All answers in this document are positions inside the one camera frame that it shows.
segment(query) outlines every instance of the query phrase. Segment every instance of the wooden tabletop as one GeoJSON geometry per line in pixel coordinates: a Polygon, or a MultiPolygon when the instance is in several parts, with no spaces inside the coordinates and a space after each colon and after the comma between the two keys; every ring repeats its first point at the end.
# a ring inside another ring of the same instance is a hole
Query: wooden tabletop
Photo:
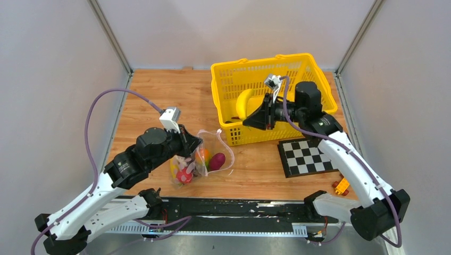
{"type": "MultiPolygon", "coordinates": [[[[333,75],[328,72],[325,75],[339,107],[335,118],[346,128],[333,75]]],[[[211,95],[209,70],[137,70],[130,89],[149,98],[160,108],[179,107],[182,114],[178,122],[185,125],[191,134],[195,135],[200,129],[215,131],[220,128],[211,95]]],[[[159,114],[147,103],[128,95],[109,160],[134,144],[136,137],[146,129],[162,127],[158,118],[159,114]]],[[[136,195],[149,188],[161,188],[164,197],[303,200],[318,190],[333,194],[331,185],[341,180],[339,172],[285,178],[277,144],[278,141],[268,141],[231,147],[235,154],[231,174],[229,170],[216,172],[181,188],[172,184],[169,162],[166,162],[126,194],[136,195]]],[[[347,198],[357,198],[351,188],[347,198]]]]}

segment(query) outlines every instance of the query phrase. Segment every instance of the yellow fruit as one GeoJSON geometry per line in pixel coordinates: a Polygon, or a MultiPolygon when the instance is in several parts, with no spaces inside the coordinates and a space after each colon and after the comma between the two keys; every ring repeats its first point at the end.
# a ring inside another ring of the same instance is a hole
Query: yellow fruit
{"type": "Polygon", "coordinates": [[[254,89],[246,89],[237,98],[237,114],[241,120],[245,120],[247,118],[247,102],[251,97],[253,97],[255,93],[254,89]]]}
{"type": "Polygon", "coordinates": [[[210,153],[205,148],[200,148],[199,151],[196,151],[196,163],[203,164],[202,159],[206,166],[208,166],[208,162],[211,159],[210,153]]]}

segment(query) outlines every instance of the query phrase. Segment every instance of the robotic arm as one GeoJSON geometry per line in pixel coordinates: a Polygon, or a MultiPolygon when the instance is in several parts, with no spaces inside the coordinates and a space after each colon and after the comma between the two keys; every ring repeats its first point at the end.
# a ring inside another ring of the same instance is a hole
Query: robotic arm
{"type": "MultiPolygon", "coordinates": [[[[265,84],[274,93],[266,93],[261,106],[243,121],[243,125],[270,130],[277,121],[288,121],[283,112],[283,102],[277,97],[281,85],[280,76],[270,75],[265,84]]],[[[381,190],[383,188],[390,191],[388,197],[395,207],[399,222],[402,222],[410,202],[409,195],[403,189],[395,191],[357,153],[337,120],[322,111],[321,92],[314,82],[300,82],[296,85],[295,101],[287,102],[287,113],[302,130],[308,132],[303,135],[338,165],[359,199],[355,201],[339,198],[325,191],[318,191],[304,199],[312,214],[351,222],[362,238],[372,240],[395,226],[389,202],[381,190]],[[312,136],[310,132],[320,134],[323,138],[312,136]],[[334,141],[344,144],[348,150],[344,150],[334,141]],[[379,185],[374,184],[366,169],[351,154],[356,155],[365,164],[379,185]]]]}
{"type": "Polygon", "coordinates": [[[54,227],[46,234],[44,247],[48,254],[77,254],[94,238],[105,231],[129,220],[149,216],[156,217],[161,211],[160,190],[141,191],[129,202],[99,211],[117,196],[124,194],[136,183],[148,178],[149,173],[175,155],[189,157],[202,140],[177,124],[180,111],[168,108],[160,116],[165,129],[152,127],[138,136],[136,143],[119,153],[100,173],[97,188],[88,194],[90,187],[72,202],[53,214],[40,214],[35,218],[39,231],[48,224],[54,227]],[[83,197],[89,198],[65,217],[55,222],[65,211],[83,197]]]}

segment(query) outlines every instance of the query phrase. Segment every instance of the banana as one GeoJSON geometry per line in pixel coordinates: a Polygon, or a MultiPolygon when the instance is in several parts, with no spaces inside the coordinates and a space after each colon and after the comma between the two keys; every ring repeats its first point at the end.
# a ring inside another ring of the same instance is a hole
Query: banana
{"type": "Polygon", "coordinates": [[[245,120],[247,118],[247,102],[254,95],[254,89],[246,89],[237,98],[236,108],[238,117],[241,120],[245,120]]]}

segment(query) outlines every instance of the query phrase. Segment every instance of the checkerboard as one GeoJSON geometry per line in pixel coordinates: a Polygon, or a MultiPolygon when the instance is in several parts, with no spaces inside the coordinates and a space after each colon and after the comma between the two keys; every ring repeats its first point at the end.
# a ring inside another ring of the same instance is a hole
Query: checkerboard
{"type": "Polygon", "coordinates": [[[286,178],[338,171],[330,159],[305,138],[279,141],[278,148],[286,178]]]}

